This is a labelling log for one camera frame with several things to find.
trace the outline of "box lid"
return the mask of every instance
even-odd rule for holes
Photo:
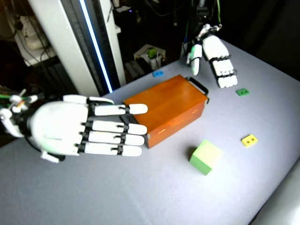
[[[126,105],[144,103],[146,114],[135,115],[148,133],[208,98],[181,75],[177,75],[124,101]]]

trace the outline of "light green block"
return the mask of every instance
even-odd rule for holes
[[[194,151],[190,163],[204,175],[207,175],[218,163],[223,153],[220,148],[208,140],[204,140]]]

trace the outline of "yellow block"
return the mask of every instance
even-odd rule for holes
[[[258,140],[256,137],[254,137],[254,135],[249,135],[242,139],[242,142],[246,147],[250,147],[251,145],[255,144],[257,141]]]

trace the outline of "table surface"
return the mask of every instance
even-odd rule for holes
[[[202,60],[195,77],[209,89],[201,118],[140,157],[81,155],[52,164],[24,139],[0,149],[0,224],[246,225],[300,156],[300,82],[226,44],[239,84],[220,89]],[[181,62],[107,95],[116,103],[177,74]],[[239,97],[236,90],[250,94]],[[241,138],[258,143],[245,148]],[[189,163],[208,139],[225,154],[204,176]]]

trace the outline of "robotic hand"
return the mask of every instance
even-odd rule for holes
[[[114,105],[102,97],[65,95],[62,101],[40,106],[26,113],[26,105],[36,96],[22,98],[13,95],[9,108],[0,109],[0,119],[6,130],[15,137],[31,137],[41,151],[41,158],[58,163],[59,156],[79,153],[139,156],[144,144],[142,135],[147,128],[138,124],[95,120],[95,116],[141,114],[144,104]]]
[[[187,56],[187,64],[191,63],[194,75],[199,73],[202,48],[206,59],[211,63],[220,88],[228,88],[238,84],[237,72],[230,61],[230,54],[223,42],[214,35],[221,25],[211,27],[205,24],[196,37],[195,45]]]

